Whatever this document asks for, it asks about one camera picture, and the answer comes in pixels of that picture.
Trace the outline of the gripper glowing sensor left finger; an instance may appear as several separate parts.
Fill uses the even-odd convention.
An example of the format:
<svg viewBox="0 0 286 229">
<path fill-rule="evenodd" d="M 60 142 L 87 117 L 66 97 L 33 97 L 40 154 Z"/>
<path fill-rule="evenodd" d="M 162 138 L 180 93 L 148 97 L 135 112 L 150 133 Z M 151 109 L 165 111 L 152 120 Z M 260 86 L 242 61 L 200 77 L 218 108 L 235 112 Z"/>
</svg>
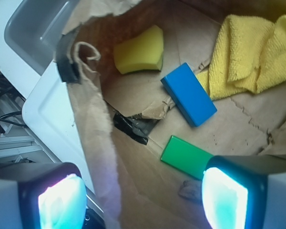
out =
<svg viewBox="0 0 286 229">
<path fill-rule="evenodd" d="M 86 204 L 73 163 L 0 163 L 0 229 L 80 229 Z"/>
</svg>

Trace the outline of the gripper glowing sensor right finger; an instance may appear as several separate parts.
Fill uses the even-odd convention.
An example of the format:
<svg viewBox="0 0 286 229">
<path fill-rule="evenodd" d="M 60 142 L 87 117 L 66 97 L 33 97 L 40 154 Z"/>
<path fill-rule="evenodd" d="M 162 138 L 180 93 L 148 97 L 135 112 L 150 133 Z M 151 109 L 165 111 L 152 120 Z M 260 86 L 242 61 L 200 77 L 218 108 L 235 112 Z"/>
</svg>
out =
<svg viewBox="0 0 286 229">
<path fill-rule="evenodd" d="M 286 155 L 212 157 L 202 203 L 213 229 L 286 229 Z"/>
</svg>

